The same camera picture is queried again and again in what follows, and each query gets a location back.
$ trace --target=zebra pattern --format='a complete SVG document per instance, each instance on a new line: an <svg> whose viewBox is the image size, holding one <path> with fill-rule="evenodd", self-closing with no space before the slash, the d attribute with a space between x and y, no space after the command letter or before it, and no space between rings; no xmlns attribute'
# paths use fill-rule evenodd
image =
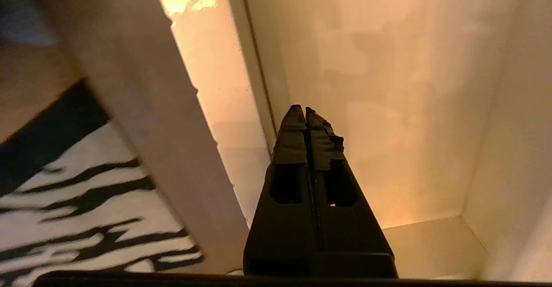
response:
<svg viewBox="0 0 552 287"><path fill-rule="evenodd" d="M75 94L91 100L79 83L64 94L62 104ZM51 108L39 117L50 116ZM74 121L68 123L78 125L78 117L90 118L82 115L70 116ZM102 118L96 129L89 124L88 130L80 131L85 134L69 148L57 148L61 155L53 153L46 158L51 162L35 168L35 173L26 167L32 162L16 165L24 160L20 150L13 150L16 140L0 145L0 286L30 285L56 270L152 272L203 260L136 155L107 116ZM23 143L32 147L33 141ZM16 179L23 181L17 184Z"/></svg>

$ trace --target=zebra print fabric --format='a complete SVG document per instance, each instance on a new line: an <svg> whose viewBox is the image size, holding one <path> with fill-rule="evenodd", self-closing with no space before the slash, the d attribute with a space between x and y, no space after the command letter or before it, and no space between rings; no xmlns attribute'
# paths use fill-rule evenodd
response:
<svg viewBox="0 0 552 287"><path fill-rule="evenodd" d="M0 286L202 260L82 81L0 144Z"/></svg>

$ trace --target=white wall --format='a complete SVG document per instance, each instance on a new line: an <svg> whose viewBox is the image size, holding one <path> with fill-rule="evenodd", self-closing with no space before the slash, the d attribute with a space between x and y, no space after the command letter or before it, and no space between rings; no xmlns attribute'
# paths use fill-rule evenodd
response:
<svg viewBox="0 0 552 287"><path fill-rule="evenodd" d="M274 118L311 106L383 228L461 213L519 0L248 0Z"/></svg>
<svg viewBox="0 0 552 287"><path fill-rule="evenodd" d="M550 6L520 9L467 199L464 216L489 249L486 278L552 281Z"/></svg>
<svg viewBox="0 0 552 287"><path fill-rule="evenodd" d="M178 49L247 223L257 207L270 156L228 0L161 0ZM267 137L274 138L272 126Z"/></svg>

